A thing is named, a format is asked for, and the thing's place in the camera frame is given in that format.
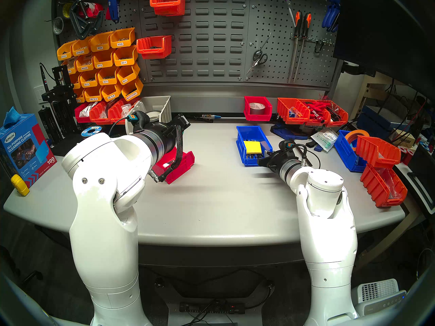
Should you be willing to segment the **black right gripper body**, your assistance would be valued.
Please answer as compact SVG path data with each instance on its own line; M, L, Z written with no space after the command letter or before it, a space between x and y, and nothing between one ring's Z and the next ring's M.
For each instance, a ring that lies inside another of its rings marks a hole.
M267 157L259 159L259 166L269 169L281 169L289 161L288 150L277 150Z

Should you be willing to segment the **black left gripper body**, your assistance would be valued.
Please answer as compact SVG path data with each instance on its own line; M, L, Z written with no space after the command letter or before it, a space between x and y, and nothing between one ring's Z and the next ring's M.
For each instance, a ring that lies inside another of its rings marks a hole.
M175 142L182 142L183 132L191 125L189 120L184 114L177 114L173 119L167 123L168 138L173 138Z

